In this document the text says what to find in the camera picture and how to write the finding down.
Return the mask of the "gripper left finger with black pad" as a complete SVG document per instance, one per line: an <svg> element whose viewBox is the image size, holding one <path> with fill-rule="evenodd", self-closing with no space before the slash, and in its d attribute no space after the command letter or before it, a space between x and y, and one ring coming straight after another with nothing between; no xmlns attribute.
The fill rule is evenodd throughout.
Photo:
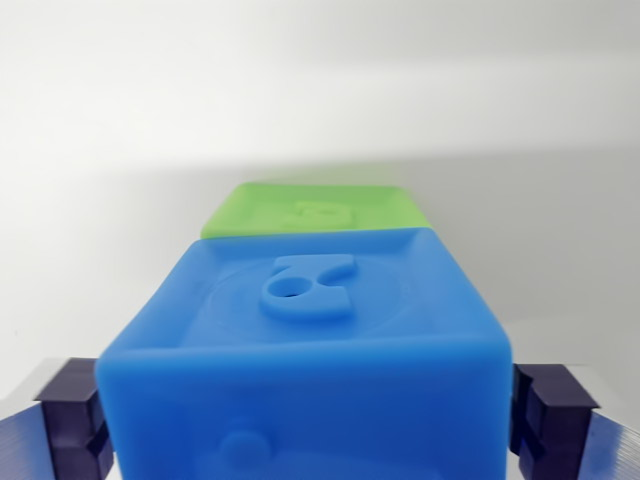
<svg viewBox="0 0 640 480"><path fill-rule="evenodd" d="M51 358L1 400L3 479L105 479L114 449L94 358Z"/></svg>

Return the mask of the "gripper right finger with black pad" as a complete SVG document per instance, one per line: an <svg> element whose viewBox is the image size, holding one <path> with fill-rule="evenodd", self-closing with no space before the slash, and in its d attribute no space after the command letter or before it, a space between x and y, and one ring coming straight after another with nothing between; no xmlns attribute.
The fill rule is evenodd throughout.
<svg viewBox="0 0 640 480"><path fill-rule="evenodd" d="M639 431L583 365L513 366L509 449L525 479L637 479Z"/></svg>

